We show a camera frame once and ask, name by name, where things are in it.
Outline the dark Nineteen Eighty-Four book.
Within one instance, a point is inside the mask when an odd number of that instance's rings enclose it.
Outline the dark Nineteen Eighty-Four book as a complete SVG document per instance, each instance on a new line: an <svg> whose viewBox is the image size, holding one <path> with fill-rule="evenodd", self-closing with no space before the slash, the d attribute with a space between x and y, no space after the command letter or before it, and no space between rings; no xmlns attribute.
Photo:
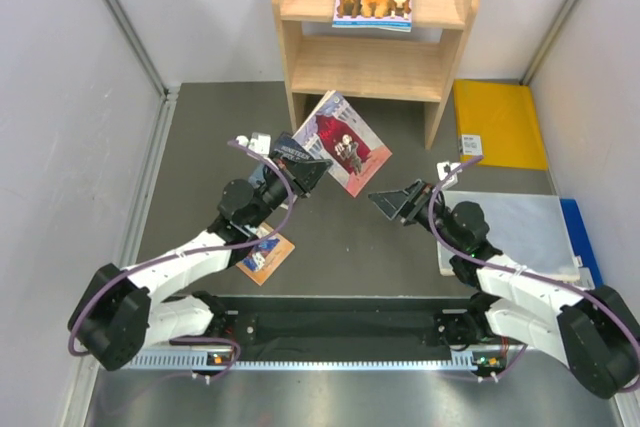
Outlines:
<svg viewBox="0 0 640 427"><path fill-rule="evenodd" d="M273 211L276 207L290 205L299 198L296 195L295 184L285 176L282 160L309 160L313 158L293 137L283 132L271 145L270 153L265 157L269 165L275 166L285 177L283 182L267 165L259 162L248 178L253 194L249 203L251 209Z"/></svg>

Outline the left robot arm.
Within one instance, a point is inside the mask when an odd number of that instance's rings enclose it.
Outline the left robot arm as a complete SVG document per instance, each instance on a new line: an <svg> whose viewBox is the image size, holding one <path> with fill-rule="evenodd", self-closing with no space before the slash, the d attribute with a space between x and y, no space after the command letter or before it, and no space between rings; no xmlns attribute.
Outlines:
<svg viewBox="0 0 640 427"><path fill-rule="evenodd" d="M328 160L266 161L261 184L235 179L224 187L216 219L194 239L138 265L99 268L68 321L70 353L91 355L114 371L175 338L220 341L227 321L213 298L174 294L243 260L260 241L258 227L284 202L309 195L330 166Z"/></svg>

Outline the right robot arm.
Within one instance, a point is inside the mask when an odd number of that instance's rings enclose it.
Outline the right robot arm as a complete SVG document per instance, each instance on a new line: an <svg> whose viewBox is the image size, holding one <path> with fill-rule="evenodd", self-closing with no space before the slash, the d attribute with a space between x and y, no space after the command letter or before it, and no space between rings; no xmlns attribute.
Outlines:
<svg viewBox="0 0 640 427"><path fill-rule="evenodd" d="M584 289L517 264L489 242L478 203L449 207L424 181L368 198L388 219L431 233L451 252L455 277L475 289L463 313L437 315L444 343L515 340L558 361L599 398L638 389L639 323L615 289Z"/></svg>

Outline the red castle picture book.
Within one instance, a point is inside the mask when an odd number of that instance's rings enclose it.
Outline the red castle picture book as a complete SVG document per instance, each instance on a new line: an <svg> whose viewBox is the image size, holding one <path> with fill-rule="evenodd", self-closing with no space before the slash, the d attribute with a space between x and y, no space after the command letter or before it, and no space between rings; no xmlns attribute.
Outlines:
<svg viewBox="0 0 640 427"><path fill-rule="evenodd" d="M347 99L335 90L327 91L293 135L314 159L330 160L328 173L352 196L392 156Z"/></svg>

